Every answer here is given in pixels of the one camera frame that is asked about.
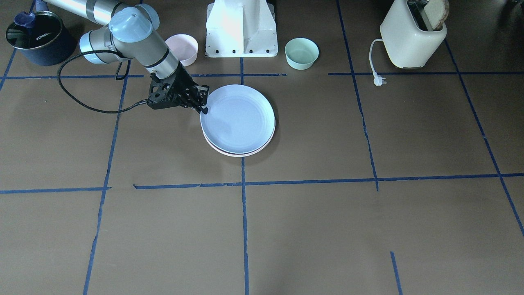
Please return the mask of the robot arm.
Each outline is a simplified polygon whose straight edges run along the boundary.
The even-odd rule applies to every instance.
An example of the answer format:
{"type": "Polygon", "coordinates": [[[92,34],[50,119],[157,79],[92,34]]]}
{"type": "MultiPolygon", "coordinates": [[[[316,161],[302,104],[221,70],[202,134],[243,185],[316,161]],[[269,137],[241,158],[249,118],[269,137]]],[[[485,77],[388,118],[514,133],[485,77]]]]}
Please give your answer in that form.
{"type": "Polygon", "coordinates": [[[51,0],[57,6],[101,25],[80,39],[81,56],[93,64],[137,60],[149,72],[148,97],[134,104],[152,109],[181,106],[207,114],[209,87],[199,86],[156,32],[159,16],[149,5],[119,0],[51,0]]]}

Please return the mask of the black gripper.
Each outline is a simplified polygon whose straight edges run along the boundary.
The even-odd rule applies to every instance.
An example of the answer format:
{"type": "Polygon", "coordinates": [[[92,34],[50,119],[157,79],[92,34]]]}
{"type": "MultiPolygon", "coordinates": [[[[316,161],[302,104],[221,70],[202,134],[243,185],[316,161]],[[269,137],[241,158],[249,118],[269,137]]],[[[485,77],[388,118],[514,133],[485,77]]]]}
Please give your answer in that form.
{"type": "Polygon", "coordinates": [[[210,87],[198,85],[183,65],[178,65],[174,73],[160,79],[151,73],[147,105],[152,109],[174,107],[191,108],[199,114],[208,114],[207,99],[210,87]]]}

